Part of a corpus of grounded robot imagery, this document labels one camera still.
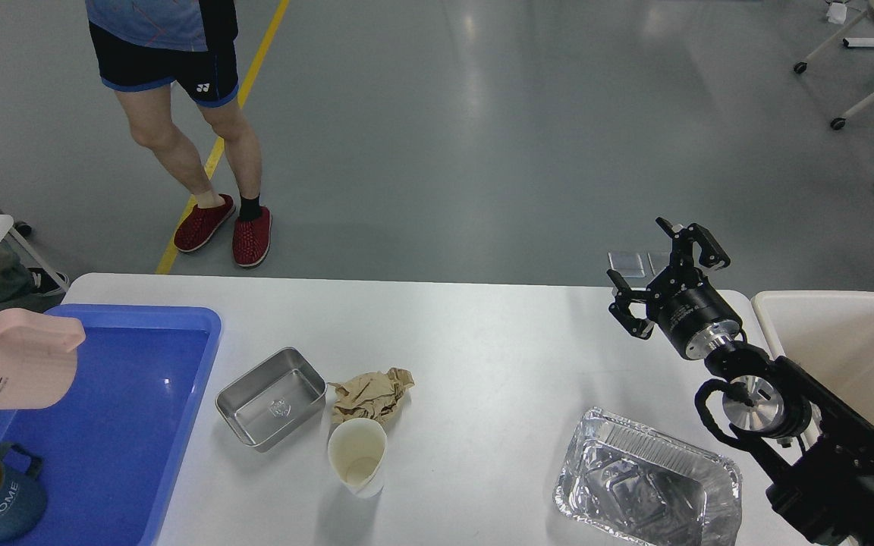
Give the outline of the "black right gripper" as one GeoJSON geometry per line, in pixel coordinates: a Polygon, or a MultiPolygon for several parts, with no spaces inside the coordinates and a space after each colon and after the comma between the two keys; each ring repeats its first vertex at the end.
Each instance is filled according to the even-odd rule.
{"type": "Polygon", "coordinates": [[[609,312],[632,337],[648,340],[656,324],[684,359],[706,359],[742,332],[742,319],[701,269],[724,269],[731,257],[696,222],[687,227],[663,217],[655,222],[671,238],[669,264],[646,289],[634,289],[620,272],[608,269],[614,287],[609,312]],[[647,318],[633,314],[634,303],[646,304],[647,318]]]}

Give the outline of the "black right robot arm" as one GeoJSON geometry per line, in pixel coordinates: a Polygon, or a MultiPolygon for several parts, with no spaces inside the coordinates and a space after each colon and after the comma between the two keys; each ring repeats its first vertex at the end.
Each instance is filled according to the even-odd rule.
{"type": "Polygon", "coordinates": [[[731,258],[707,228],[656,224],[671,240],[668,263],[644,289],[609,269],[609,312],[631,336],[665,333],[678,355],[711,374],[694,397],[704,428],[748,453],[770,478],[772,509],[808,540],[874,545],[874,425],[786,356],[750,344],[742,318],[707,271],[731,258]]]}

